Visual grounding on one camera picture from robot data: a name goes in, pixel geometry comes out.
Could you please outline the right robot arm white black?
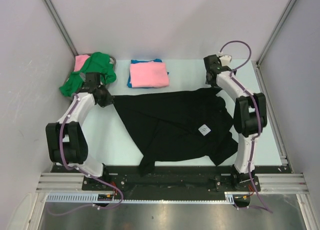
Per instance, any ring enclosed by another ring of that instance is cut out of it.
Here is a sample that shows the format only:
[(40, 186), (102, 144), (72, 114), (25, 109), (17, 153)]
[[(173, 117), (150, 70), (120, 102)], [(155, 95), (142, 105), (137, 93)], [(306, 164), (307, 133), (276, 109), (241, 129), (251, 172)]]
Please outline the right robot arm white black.
[(234, 101), (233, 126), (238, 133), (237, 156), (227, 184), (235, 191), (255, 187), (255, 149), (263, 128), (268, 123), (265, 95), (253, 93), (236, 78), (229, 67), (229, 55), (208, 55), (203, 58), (206, 84), (224, 90)]

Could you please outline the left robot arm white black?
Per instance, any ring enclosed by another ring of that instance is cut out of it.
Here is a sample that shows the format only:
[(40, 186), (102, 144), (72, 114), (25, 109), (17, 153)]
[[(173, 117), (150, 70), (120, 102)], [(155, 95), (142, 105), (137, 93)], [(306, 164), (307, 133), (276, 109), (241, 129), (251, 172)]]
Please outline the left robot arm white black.
[(67, 170), (77, 171), (93, 178), (93, 184), (100, 190), (110, 186), (111, 178), (104, 174), (105, 165), (89, 153), (82, 125), (92, 108), (111, 105), (114, 96), (110, 94), (99, 72), (81, 73), (83, 83), (71, 95), (72, 102), (64, 115), (45, 128), (49, 158)]

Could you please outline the black polo shirt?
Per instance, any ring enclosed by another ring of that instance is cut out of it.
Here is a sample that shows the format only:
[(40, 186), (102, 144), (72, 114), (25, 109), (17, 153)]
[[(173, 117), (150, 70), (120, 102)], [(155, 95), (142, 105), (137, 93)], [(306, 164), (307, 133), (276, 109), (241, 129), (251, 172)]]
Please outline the black polo shirt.
[(200, 88), (115, 96), (115, 110), (143, 155), (140, 176), (151, 174), (156, 162), (208, 156), (218, 166), (237, 152), (230, 132), (233, 118), (218, 93)]

